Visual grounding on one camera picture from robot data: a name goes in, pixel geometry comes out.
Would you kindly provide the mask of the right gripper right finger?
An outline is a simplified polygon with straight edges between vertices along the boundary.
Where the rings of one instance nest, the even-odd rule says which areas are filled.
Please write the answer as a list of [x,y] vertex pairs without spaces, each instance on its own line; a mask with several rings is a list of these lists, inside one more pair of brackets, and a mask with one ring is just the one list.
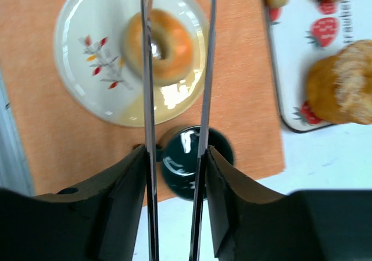
[[370,260],[371,191],[275,192],[208,150],[206,192],[219,260]]

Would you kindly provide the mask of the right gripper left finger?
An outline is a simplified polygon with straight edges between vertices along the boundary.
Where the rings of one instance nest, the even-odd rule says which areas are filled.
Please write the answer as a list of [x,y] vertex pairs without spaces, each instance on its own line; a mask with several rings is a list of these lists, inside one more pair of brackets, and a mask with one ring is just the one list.
[[145,191],[145,147],[58,193],[1,189],[2,260],[131,260]]

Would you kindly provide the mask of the large sugared ring pastry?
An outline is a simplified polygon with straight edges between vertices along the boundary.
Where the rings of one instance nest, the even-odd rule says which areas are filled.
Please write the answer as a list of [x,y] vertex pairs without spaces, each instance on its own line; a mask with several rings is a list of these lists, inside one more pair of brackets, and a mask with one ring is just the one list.
[[319,119],[371,124],[371,40],[347,45],[308,70],[306,96]]

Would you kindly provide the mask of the bagel with pale base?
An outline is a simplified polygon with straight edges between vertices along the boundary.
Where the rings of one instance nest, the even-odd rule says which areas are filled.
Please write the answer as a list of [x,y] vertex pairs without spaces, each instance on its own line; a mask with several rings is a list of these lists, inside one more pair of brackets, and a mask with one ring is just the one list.
[[[161,86],[175,84],[191,71],[194,55],[191,36],[185,26],[165,10],[152,9],[150,21],[151,40],[160,48],[160,56],[152,58],[153,82]],[[143,77],[140,12],[127,23],[121,50],[128,65]]]

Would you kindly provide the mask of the metal bread tongs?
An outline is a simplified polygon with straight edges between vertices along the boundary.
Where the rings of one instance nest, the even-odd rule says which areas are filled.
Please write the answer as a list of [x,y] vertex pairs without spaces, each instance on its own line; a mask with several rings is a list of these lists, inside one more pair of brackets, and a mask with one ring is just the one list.
[[[147,167],[147,205],[148,205],[148,234],[149,260],[159,260],[158,232],[158,193],[156,181],[156,144],[155,144],[155,115],[153,101],[153,70],[151,46],[150,10],[153,0],[141,0],[142,24],[142,58],[144,70],[144,118],[145,146]],[[210,24],[208,34],[208,53],[205,69],[205,86],[202,103],[202,118],[199,129],[198,158],[196,164],[196,181],[192,212],[192,228],[189,260],[199,260],[202,228],[203,199],[205,189],[206,155],[209,136],[209,117],[213,81],[213,64],[216,39],[216,7],[217,0],[210,0]]]

